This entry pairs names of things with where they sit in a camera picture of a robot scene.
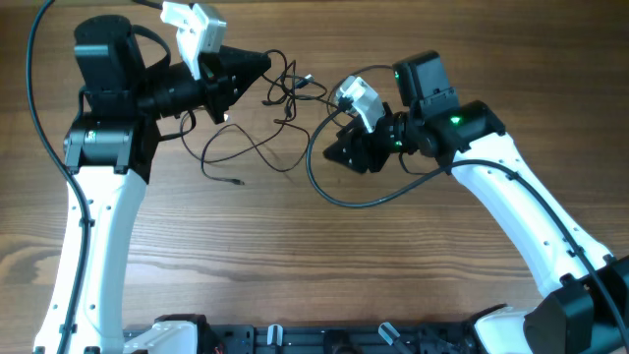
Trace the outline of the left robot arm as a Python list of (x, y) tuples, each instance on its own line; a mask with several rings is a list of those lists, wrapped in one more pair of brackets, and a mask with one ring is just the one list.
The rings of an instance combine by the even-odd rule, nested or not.
[(79, 110), (57, 158), (68, 184), (68, 218), (53, 295), (34, 339), (37, 353), (120, 353), (122, 297), (134, 223), (165, 136), (158, 121), (204, 108), (221, 123), (270, 66), (266, 54), (203, 34), (173, 63), (143, 61), (150, 29), (119, 15), (75, 29), (84, 78)]

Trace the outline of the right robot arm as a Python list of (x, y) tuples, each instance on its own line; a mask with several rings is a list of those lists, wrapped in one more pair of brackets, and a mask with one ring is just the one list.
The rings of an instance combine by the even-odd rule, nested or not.
[(498, 305), (460, 323), (421, 324), (405, 344), (391, 324), (379, 334), (401, 353), (610, 353), (628, 345), (628, 262), (590, 236), (526, 164), (505, 125), (481, 101), (461, 103), (433, 51), (392, 67), (403, 103), (393, 112), (360, 72), (337, 84), (347, 114), (324, 157), (378, 172), (391, 155), (435, 160), (469, 190), (524, 259), (542, 295), (530, 309)]

